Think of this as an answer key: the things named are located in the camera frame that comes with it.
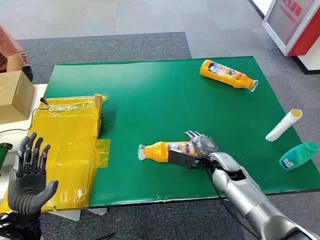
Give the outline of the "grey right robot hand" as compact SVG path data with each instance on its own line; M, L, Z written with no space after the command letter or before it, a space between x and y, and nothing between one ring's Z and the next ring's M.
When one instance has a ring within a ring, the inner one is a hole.
M198 131L188 130L184 132L193 145L198 156L209 156L211 153L219 153L220 149L211 137Z

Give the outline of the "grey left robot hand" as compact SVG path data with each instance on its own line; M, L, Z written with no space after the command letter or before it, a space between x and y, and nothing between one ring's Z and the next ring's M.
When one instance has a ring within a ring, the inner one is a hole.
M46 144L40 152L43 140L32 132L19 144L8 187L7 201L11 210L23 215L38 214L57 191L58 180L47 182L46 165L51 145Z

